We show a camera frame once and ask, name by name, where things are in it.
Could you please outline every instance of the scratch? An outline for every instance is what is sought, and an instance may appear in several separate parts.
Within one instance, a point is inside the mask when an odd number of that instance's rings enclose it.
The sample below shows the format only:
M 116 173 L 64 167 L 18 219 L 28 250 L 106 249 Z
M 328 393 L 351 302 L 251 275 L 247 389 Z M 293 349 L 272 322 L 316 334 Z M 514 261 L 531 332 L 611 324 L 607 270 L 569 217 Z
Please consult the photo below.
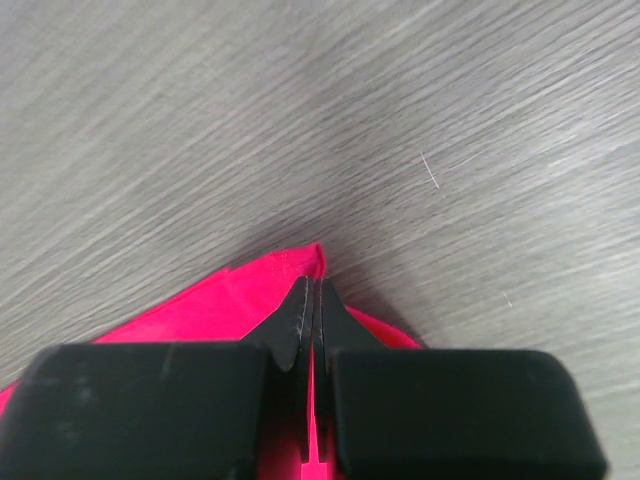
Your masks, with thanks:
M 429 172 L 429 175 L 431 175 L 431 180 L 433 180 L 433 183 L 435 184 L 436 188 L 440 190 L 440 185 L 438 185 L 438 182 L 436 181 L 436 177 L 433 176 L 433 173 L 429 168 L 429 164 L 427 163 L 427 159 L 424 158 L 424 155 L 422 152 L 420 152 L 420 156 L 422 157 L 422 163 L 424 163 L 424 166 L 427 167 L 427 172 Z
M 506 292 L 502 292 L 502 295 L 504 295 L 504 299 L 507 301 L 507 303 L 509 304 L 509 306 L 511 308 L 513 308 L 513 304 L 509 301 L 509 297 L 507 297 Z
M 298 317 L 300 323 L 296 324 L 296 333 L 298 338 L 302 338 L 302 330 L 304 329 L 304 317 L 307 313 L 307 301 L 309 300 L 309 281 L 307 280 L 304 285 L 304 306 L 302 307 L 302 315 Z
M 169 375 L 169 368 L 171 367 L 171 361 L 173 360 L 173 352 L 175 349 L 175 343 L 169 345 L 167 355 L 166 357 L 164 357 L 164 362 L 162 362 L 162 370 L 160 370 L 160 380 L 164 380 L 165 378 L 167 378 L 167 375 Z

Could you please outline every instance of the pink fabric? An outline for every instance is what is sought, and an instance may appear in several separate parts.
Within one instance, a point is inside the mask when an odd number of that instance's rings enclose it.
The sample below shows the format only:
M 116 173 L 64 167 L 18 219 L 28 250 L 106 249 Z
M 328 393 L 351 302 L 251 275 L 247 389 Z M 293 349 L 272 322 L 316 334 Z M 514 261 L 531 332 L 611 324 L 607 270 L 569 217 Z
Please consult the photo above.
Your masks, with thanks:
M 215 273 L 95 343 L 238 340 L 278 308 L 298 277 L 322 278 L 326 270 L 325 254 L 318 244 L 275 252 L 238 269 Z M 387 346 L 419 348 L 395 328 L 353 308 L 349 312 Z M 14 389 L 12 385 L 0 393 L 0 415 Z M 315 432 L 311 417 L 311 432 Z M 324 480 L 327 468 L 318 463 L 317 441 L 311 437 L 311 462 L 302 467 L 302 477 L 297 478 Z

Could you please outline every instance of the black clamp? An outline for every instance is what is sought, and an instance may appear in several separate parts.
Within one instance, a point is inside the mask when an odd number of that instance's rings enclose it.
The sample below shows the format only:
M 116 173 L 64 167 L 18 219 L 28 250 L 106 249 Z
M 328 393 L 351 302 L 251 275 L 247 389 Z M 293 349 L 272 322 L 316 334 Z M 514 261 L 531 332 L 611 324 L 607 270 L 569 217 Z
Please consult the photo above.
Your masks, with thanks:
M 555 358 L 390 350 L 330 281 L 304 277 L 239 342 L 44 351 L 0 423 L 0 479 L 285 478 L 284 463 L 309 457 L 312 354 L 320 456 L 336 478 L 604 478 Z

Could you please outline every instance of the gray wood-grain surface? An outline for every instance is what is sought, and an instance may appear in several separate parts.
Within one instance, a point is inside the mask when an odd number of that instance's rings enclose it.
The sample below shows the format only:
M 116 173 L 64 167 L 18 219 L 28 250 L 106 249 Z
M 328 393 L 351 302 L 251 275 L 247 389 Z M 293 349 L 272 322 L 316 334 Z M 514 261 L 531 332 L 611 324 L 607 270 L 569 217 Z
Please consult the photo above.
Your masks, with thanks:
M 1 384 L 319 240 L 349 302 L 431 345 L 556 354 L 613 477 L 640 477 L 637 0 L 5 0 L 0 22 Z

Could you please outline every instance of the black plastic piece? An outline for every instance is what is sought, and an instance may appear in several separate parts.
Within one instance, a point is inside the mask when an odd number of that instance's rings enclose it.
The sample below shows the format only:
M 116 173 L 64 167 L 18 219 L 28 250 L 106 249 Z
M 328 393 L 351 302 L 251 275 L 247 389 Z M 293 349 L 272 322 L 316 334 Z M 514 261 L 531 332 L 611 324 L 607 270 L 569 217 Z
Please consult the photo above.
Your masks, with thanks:
M 0 478 L 253 479 L 271 362 L 234 343 L 47 350 L 3 416 Z
M 335 442 L 349 480 L 601 480 L 576 386 L 531 351 L 342 350 Z
M 329 376 L 331 358 L 341 349 L 387 350 L 380 341 L 353 318 L 329 280 L 316 283 L 317 308 L 313 319 L 315 415 L 320 461 L 327 458 L 327 439 L 332 417 Z
M 309 364 L 311 359 L 314 281 L 300 277 L 273 314 L 242 339 L 264 345 L 278 368 L 287 374 L 294 395 L 295 428 L 303 462 L 309 461 Z

